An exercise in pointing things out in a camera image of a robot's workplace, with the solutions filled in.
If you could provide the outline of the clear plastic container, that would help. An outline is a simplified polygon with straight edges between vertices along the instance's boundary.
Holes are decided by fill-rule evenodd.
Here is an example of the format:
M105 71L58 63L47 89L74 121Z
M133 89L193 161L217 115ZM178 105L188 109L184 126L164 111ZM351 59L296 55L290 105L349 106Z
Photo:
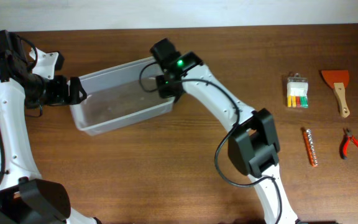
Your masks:
M162 71L153 57L80 76L87 98L70 110L76 128L95 136L171 112L174 97L161 98L158 92L141 89L156 87Z

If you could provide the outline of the clear case of coloured bits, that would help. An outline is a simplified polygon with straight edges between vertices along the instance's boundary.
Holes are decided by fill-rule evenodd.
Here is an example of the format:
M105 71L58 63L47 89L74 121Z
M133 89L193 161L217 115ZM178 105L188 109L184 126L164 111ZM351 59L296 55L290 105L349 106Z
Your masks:
M299 73L287 78L287 106L289 108L308 108L308 79Z

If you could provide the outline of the orange socket rail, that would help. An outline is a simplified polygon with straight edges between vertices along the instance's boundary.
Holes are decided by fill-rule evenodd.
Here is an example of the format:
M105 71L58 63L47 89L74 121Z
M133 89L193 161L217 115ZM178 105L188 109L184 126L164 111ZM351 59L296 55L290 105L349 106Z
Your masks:
M318 166L318 160L316 158L316 152L313 144L313 135L310 129L302 128L303 139L305 142L308 159L312 167Z

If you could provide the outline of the red scraper with wooden handle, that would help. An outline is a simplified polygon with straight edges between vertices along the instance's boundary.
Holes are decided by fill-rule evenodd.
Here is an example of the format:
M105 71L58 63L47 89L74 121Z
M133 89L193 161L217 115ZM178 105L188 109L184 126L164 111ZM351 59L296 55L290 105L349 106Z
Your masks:
M348 70L322 70L321 75L326 84L333 90L337 99L340 115L347 118L350 115L346 102L346 87L349 84Z

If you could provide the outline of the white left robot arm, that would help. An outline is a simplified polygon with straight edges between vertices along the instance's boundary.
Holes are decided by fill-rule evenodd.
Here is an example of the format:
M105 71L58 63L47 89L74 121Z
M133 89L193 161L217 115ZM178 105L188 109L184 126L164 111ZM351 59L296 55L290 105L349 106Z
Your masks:
M97 223L77 212L62 184L44 180L34 161L26 110L77 105L87 94L77 77L57 75L64 58L0 30L0 223Z

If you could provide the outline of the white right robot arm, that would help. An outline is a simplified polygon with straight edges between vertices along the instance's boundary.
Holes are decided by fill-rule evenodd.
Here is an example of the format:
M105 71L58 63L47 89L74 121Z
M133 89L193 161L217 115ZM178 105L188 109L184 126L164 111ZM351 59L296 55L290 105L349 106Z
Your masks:
M163 72L157 78L160 96L191 95L227 131L214 155L215 169L223 181L255 189L266 223L299 223L280 177L280 144L272 114L266 109L257 111L236 98L194 52L181 54L172 42L163 39L151 47L150 53ZM219 166L224 146L232 165L249 179L248 183L241 184L224 175Z

